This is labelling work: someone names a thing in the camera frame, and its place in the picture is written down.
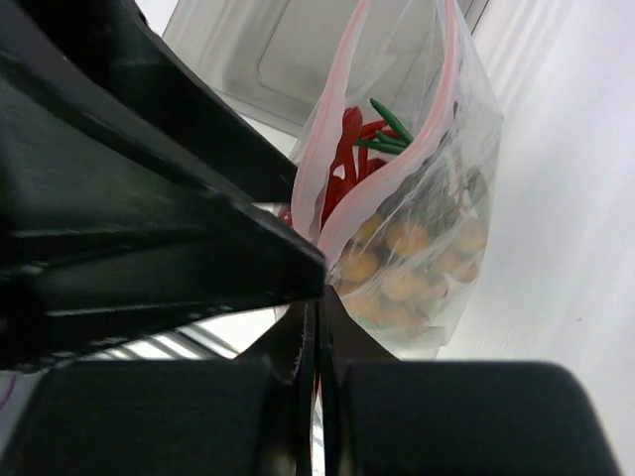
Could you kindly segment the yellow toy grape bunch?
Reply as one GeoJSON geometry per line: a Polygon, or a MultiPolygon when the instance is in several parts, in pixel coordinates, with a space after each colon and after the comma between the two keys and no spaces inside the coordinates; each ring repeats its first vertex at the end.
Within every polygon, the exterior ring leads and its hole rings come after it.
{"type": "Polygon", "coordinates": [[[348,240],[332,284],[350,317],[394,353],[449,341],[489,231],[482,169],[408,178],[348,240]]]}

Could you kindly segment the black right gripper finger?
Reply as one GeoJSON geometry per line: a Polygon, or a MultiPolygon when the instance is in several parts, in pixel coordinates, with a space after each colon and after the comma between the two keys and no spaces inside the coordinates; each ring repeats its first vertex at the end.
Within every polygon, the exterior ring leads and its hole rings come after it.
{"type": "Polygon", "coordinates": [[[90,80],[257,203],[290,200],[297,168],[198,78],[134,1],[21,1],[90,80]]]}
{"type": "Polygon", "coordinates": [[[273,215],[177,185],[61,118],[1,59],[1,368],[37,372],[232,311],[319,298],[273,215]]]}
{"type": "Polygon", "coordinates": [[[234,359],[81,362],[37,385],[5,475],[308,475],[309,303],[234,359]]]}
{"type": "Polygon", "coordinates": [[[329,475],[616,475],[578,380],[522,361],[402,361],[345,310],[317,303],[329,475]]]}

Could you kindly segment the red toy lobster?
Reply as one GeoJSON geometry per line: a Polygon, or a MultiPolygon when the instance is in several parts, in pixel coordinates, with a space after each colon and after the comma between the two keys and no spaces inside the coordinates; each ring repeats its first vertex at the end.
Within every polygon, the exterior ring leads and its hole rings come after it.
{"type": "Polygon", "coordinates": [[[368,159],[369,149],[360,147],[355,158],[355,141],[361,131],[363,115],[359,107],[346,108],[342,116],[342,136],[329,169],[328,183],[321,214],[323,226],[333,209],[362,180],[382,168],[386,161],[368,159]]]}

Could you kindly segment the clear zip top bag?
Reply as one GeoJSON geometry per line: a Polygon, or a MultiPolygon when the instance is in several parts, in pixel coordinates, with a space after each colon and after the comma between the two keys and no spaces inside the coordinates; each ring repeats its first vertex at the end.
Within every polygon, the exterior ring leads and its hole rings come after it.
{"type": "Polygon", "coordinates": [[[292,152],[288,220],[352,329],[405,361],[447,346],[487,246],[503,118],[454,1],[361,1],[292,152]]]}

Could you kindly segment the green toy scallion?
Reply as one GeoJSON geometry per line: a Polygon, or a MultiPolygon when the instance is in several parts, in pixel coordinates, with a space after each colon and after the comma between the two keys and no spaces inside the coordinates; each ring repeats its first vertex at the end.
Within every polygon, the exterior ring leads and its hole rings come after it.
{"type": "Polygon", "coordinates": [[[413,134],[387,106],[375,98],[369,99],[378,119],[364,122],[355,145],[385,154],[399,155],[414,141],[413,134]]]}

